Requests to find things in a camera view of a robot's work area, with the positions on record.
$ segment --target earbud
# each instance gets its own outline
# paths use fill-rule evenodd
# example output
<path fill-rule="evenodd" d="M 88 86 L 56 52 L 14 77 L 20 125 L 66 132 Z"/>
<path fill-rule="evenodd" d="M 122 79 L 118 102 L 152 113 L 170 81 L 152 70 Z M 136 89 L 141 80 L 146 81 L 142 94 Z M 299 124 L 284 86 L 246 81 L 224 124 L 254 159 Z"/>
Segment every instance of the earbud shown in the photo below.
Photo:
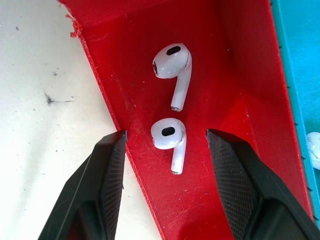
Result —
<path fill-rule="evenodd" d="M 306 137 L 312 166 L 320 170 L 320 133 L 310 132 Z"/>
<path fill-rule="evenodd" d="M 171 109 L 180 112 L 185 104 L 191 78 L 191 53 L 183 43 L 166 46 L 155 56 L 153 70 L 160 79 L 178 77 L 171 101 Z"/>
<path fill-rule="evenodd" d="M 171 171 L 175 175 L 182 173 L 187 146 L 186 127 L 175 118 L 164 118 L 151 127 L 153 144 L 157 149 L 173 149 Z"/>

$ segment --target wireless earbud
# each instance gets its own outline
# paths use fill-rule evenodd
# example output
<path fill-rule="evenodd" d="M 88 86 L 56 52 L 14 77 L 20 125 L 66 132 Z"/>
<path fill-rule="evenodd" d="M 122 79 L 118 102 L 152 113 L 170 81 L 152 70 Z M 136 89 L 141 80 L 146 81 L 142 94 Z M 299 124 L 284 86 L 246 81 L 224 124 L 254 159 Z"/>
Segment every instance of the wireless earbud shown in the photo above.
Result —
<path fill-rule="evenodd" d="M 173 149 L 171 171 L 175 175 L 182 173 L 187 146 L 186 127 L 175 118 L 164 118 L 151 127 L 153 144 L 157 149 Z"/>
<path fill-rule="evenodd" d="M 320 133 L 310 132 L 306 137 L 312 166 L 320 170 Z"/>
<path fill-rule="evenodd" d="M 171 109 L 180 112 L 185 104 L 192 71 L 192 57 L 183 43 L 166 46 L 153 60 L 153 70 L 160 79 L 178 77 Z"/>

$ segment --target white table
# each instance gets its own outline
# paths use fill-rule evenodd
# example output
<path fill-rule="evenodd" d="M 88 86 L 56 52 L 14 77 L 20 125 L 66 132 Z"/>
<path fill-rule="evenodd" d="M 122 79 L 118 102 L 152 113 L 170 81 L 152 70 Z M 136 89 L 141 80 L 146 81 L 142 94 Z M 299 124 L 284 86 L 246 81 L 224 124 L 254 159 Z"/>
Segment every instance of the white table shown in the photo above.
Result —
<path fill-rule="evenodd" d="M 0 1 L 1 240 L 37 239 L 67 179 L 115 132 L 67 13 Z M 123 181 L 116 240 L 160 240 L 128 159 Z"/>

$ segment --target red tray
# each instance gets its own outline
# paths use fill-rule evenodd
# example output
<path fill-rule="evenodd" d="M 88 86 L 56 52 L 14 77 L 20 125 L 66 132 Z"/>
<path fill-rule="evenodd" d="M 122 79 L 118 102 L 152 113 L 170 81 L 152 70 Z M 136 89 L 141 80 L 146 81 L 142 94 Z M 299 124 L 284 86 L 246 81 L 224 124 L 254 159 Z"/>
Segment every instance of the red tray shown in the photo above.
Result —
<path fill-rule="evenodd" d="M 87 54 L 127 154 L 166 240 L 233 239 L 214 177 L 206 130 L 233 133 L 254 147 L 306 212 L 303 175 L 268 0 L 61 0 Z M 170 108 L 175 80 L 156 78 L 153 58 L 172 43 L 192 54 L 184 109 Z M 178 118 L 187 131 L 183 174 L 150 129 Z"/>

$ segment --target teal edge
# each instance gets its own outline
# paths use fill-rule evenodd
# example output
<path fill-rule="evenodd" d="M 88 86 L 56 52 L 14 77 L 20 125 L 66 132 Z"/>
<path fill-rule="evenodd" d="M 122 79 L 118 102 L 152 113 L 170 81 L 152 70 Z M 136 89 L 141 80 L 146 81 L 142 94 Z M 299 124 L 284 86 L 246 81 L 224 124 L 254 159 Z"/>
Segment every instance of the teal edge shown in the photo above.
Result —
<path fill-rule="evenodd" d="M 282 64 L 284 68 L 284 75 L 287 84 L 287 90 L 290 97 L 292 113 L 294 118 L 294 125 L 299 141 L 301 151 L 301 161 L 304 168 L 307 190 L 311 200 L 311 207 L 313 212 L 313 219 L 320 229 L 320 198 L 317 187 L 314 168 L 309 157 L 305 123 L 298 99 L 297 85 L 295 82 L 295 74 L 291 65 L 291 56 L 288 47 L 288 40 L 286 37 L 285 25 L 283 21 L 282 8 L 280 0 L 273 0 L 270 2 L 273 19 L 275 23 L 276 34 L 278 38 Z"/>

